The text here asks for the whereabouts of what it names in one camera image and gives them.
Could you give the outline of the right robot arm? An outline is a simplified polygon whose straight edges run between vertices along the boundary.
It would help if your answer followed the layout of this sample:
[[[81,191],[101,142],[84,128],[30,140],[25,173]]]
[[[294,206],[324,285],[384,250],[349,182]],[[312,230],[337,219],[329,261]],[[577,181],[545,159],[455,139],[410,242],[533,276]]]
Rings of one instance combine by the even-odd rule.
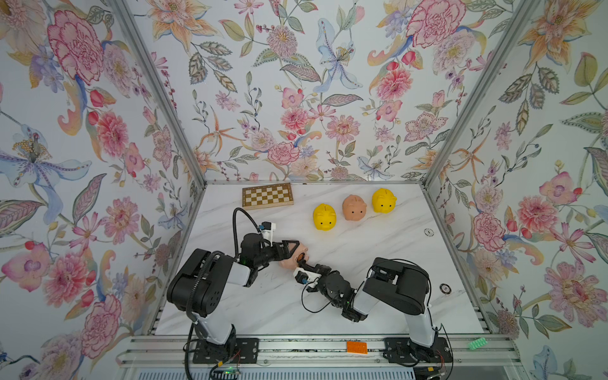
[[[377,257],[365,280],[354,288],[339,271],[322,264],[311,266],[301,257],[293,276],[305,291],[323,295],[328,304],[339,309],[349,321],[365,320],[383,303],[405,316],[409,341],[414,348],[429,350],[435,346],[438,331],[429,310],[432,284],[429,274],[418,264]]]

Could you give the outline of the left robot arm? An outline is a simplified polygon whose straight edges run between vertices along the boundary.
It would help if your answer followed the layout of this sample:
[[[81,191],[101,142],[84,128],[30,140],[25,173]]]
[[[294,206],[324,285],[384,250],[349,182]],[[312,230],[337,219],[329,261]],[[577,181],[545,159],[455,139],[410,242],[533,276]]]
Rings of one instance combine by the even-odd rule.
[[[236,257],[197,249],[169,284],[167,301],[186,313],[198,338],[212,347],[234,350],[235,328],[219,310],[226,285],[249,288],[272,262],[284,261],[294,269],[307,258],[308,248],[299,241],[271,242],[268,236],[245,235]]]

